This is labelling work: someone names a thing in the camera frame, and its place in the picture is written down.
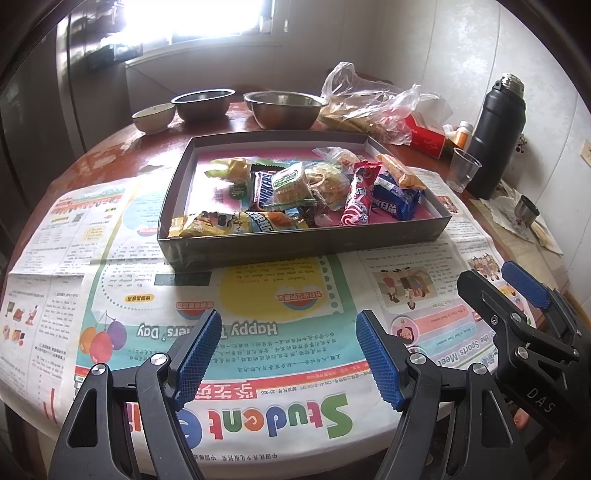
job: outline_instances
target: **plastic cup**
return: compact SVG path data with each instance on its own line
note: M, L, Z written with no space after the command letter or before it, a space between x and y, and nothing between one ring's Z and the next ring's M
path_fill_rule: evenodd
M480 167L482 167L481 163L472 155L467 154L460 148L454 148L446 183L452 190L461 193L468 185L468 182L474 178Z

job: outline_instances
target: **tiled wall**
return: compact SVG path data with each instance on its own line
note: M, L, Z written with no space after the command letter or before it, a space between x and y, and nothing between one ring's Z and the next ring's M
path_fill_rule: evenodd
M580 157L591 115L540 41L496 0L384 0L371 73L420 83L476 123L503 72L525 83L527 152L506 179L537 203L564 251L570 288L591 315L591 167Z

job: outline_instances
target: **wooden table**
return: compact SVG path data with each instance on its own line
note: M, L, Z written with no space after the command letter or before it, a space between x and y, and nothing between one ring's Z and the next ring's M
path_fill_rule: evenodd
M320 122L316 122L312 129L324 130L327 128ZM192 137L254 130L260 130L260 127L244 103L231 104L228 114L223 119L203 124L187 124L177 115L168 130L155 135L144 135L134 125L119 130L80 157L49 185L21 232L12 253L8 271L12 269L20 257L22 250L51 205L61 195L82 187L135 177L140 169L156 157L158 157L158 162L173 165L180 160ZM447 176L449 170L449 162L447 161L437 160L405 145L390 145L389 150L408 166L435 171L444 178ZM468 192L462 194L462 200L476 220L493 237L499 253L505 260L510 259L508 249L495 238L493 229L469 201L471 198L473 197Z

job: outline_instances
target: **electrical outlet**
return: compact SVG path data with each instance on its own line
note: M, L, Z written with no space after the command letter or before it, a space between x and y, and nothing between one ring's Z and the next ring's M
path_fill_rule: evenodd
M583 160L585 160L585 162L591 167L591 142L589 140L585 140L585 143L583 144L581 157L583 157Z

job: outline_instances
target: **pink candy wrapper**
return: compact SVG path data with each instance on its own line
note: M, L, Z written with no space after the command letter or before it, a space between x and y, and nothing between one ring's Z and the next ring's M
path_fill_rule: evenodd
M359 161L353 169L353 181L345 202L341 225L367 225L371 211L371 197L374 182L378 177L381 163Z

